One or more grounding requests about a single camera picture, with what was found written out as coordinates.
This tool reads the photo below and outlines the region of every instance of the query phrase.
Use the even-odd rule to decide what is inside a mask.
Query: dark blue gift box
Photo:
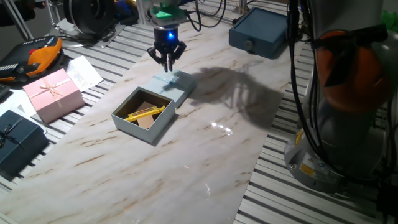
[[[0,117],[0,175],[11,181],[49,140],[37,124],[7,111]]]

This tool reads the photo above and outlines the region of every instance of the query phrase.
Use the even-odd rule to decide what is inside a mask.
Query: marble surface
[[[289,81],[290,60],[288,49],[268,60],[230,47],[230,27],[197,33],[189,23],[180,26],[187,49],[174,67],[194,75],[198,86],[155,146],[118,131],[111,119],[162,69],[145,54],[0,212],[20,224],[232,223]]]

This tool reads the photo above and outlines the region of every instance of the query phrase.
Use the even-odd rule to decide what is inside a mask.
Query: yellow warning label
[[[310,175],[311,177],[313,176],[313,173],[315,171],[314,169],[312,169],[311,167],[305,165],[304,163],[301,164],[300,170],[303,171],[304,173]]]
[[[296,145],[300,142],[300,140],[301,140],[301,135],[303,135],[303,129],[301,129],[300,131],[298,131],[298,133],[296,134],[296,142],[295,142]]]

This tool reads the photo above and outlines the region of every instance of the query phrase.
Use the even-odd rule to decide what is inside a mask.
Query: pink gift box
[[[80,90],[64,69],[24,86],[24,90],[45,123],[85,104]]]

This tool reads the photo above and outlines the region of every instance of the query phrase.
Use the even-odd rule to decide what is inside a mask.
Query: pink ribbon
[[[58,106],[62,107],[62,104],[59,101],[58,95],[63,96],[63,93],[61,91],[56,90],[55,88],[60,86],[60,85],[62,85],[62,84],[65,84],[65,83],[69,82],[70,78],[68,78],[68,79],[66,79],[66,80],[64,80],[62,82],[53,84],[53,85],[50,85],[49,81],[45,77],[42,78],[42,80],[44,82],[44,85],[40,85],[40,88],[43,89],[43,91],[41,91],[40,93],[34,94],[33,96],[31,96],[31,98],[33,98],[35,96],[39,96],[39,95],[45,93],[46,91],[49,91],[51,93],[51,95],[54,97],[54,99],[57,102]]]

